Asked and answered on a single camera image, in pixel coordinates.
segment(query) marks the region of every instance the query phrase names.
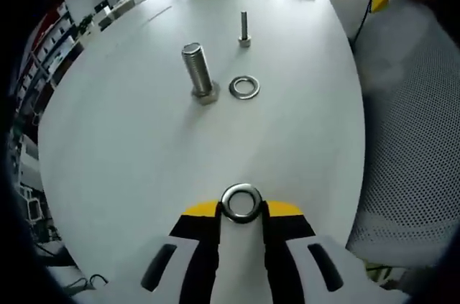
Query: metal washer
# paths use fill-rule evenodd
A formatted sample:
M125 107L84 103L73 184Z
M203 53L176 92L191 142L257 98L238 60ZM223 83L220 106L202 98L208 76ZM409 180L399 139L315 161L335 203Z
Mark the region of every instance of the metal washer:
M251 196L254 205L248 214L238 214L233 212L233 210L230 208L231 198L237 193L246 193ZM240 183L228 187L222 195L221 202L222 213L227 218L238 224L247 224L258 217L262 204L262 196L253 185L250 185L249 183Z
M236 85L244 81L251 83L253 86L253 89L248 93L241 92L236 88ZM254 98L257 94L259 94L260 84L259 84L259 81L255 77L249 76L249 75L242 75L242 76L237 76L235 79L233 79L230 82L229 90L233 97L244 101L246 99Z

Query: white mesh chair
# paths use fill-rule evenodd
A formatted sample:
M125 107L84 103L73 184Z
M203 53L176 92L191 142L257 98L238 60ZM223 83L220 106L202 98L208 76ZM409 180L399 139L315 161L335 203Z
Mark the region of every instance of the white mesh chair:
M356 44L367 127L347 248L394 267L435 264L460 222L460 52L433 13L392 0Z

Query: white tabletop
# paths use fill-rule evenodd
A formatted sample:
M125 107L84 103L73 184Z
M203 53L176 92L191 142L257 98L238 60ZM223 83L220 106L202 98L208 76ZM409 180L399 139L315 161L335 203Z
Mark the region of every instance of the white tabletop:
M238 43L242 10L249 49ZM190 96L180 54L189 42L202 44L221 86L210 106ZM231 96L238 75L256 77L260 94ZM234 183L294 203L317 234L345 245L364 164L354 59L329 0L147 0L69 69L42 117L39 152L52 216L88 277L110 279L187 207ZM225 220L221 266L263 269L255 223ZM235 274L216 285L223 294L249 286Z

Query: chair backrest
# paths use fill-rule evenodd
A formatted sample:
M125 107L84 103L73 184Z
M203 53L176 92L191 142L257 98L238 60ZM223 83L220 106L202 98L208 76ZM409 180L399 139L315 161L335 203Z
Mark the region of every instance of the chair backrest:
M392 0L356 44L367 151L347 247L369 262L435 264L460 222L460 52L425 6Z

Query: white table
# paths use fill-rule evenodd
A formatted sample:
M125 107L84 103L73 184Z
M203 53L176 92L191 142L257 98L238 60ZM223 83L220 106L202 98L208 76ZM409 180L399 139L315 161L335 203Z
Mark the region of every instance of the white table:
M202 44L221 86L210 106L190 96L189 42ZM260 94L231 96L238 75L259 79ZM88 277L111 279L187 207L242 182L345 245L364 164L354 59L329 0L147 0L73 63L42 117L39 151L52 216ZM260 231L223 219L217 296L268 303Z

